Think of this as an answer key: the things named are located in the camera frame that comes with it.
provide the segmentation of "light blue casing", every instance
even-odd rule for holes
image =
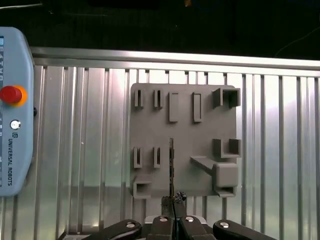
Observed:
[[[3,66],[0,65],[3,87],[19,85],[27,92],[23,106],[13,107],[1,102],[0,196],[13,196],[24,185],[33,154],[34,66],[25,36],[18,29],[0,27],[1,37],[4,38]],[[21,122],[20,129],[11,129],[12,120]]]

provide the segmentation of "white button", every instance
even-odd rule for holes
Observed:
[[[13,121],[10,123],[10,127],[11,127],[13,130],[19,129],[20,126],[21,126],[21,122],[18,121],[18,120],[13,120]]]

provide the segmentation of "corrugated metal wall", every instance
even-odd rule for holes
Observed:
[[[161,213],[160,199],[135,200],[126,188],[134,83],[241,88],[237,195],[188,197],[188,214],[210,225],[227,218],[280,240],[320,239],[320,71],[35,61],[33,163],[22,192],[1,199],[1,240],[54,240],[65,229],[97,231]]]

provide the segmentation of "red emergency stop button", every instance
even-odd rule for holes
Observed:
[[[5,86],[0,90],[0,99],[7,104],[17,104],[22,99],[22,92],[15,86]]]

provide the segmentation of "wire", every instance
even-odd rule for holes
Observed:
[[[316,27],[316,28],[313,29],[311,32],[307,33],[305,36],[300,37],[300,38],[298,38],[298,39],[296,39],[296,40],[288,43],[288,44],[285,45],[283,48],[281,48],[279,51],[277,51],[276,54],[274,55],[274,57],[276,58],[282,50],[286,49],[287,47],[289,47],[289,46],[292,45],[292,44],[295,44],[295,43],[297,43],[297,42],[299,42],[299,41],[301,41],[301,40],[309,37],[311,34],[313,34],[315,31],[317,31],[317,30],[319,30],[319,29],[320,29],[320,26]]]
[[[174,226],[173,226],[174,236],[173,236],[173,239],[175,240],[178,235],[178,226],[177,226],[178,220],[177,220],[177,214],[176,214],[176,208],[175,208],[175,199],[171,198],[171,202],[172,202],[172,209],[173,209],[173,215],[174,215]]]
[[[0,6],[0,10],[22,9],[22,8],[32,8],[32,7],[40,7],[40,6],[42,6],[42,3],[28,4],[28,5],[15,5],[15,6]]]

